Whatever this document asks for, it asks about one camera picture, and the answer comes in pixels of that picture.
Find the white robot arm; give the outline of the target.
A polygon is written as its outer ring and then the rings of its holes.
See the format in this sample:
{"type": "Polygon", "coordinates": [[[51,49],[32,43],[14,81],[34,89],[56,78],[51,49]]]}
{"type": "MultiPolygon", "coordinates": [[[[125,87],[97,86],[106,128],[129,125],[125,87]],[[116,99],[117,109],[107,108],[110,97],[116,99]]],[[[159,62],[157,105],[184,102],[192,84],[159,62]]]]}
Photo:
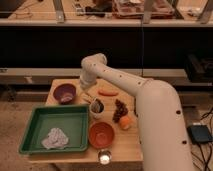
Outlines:
{"type": "Polygon", "coordinates": [[[135,98],[144,171],[194,171],[182,106],[173,86],[108,67],[101,53],[83,58],[81,67],[82,89],[100,77],[135,98]]]}

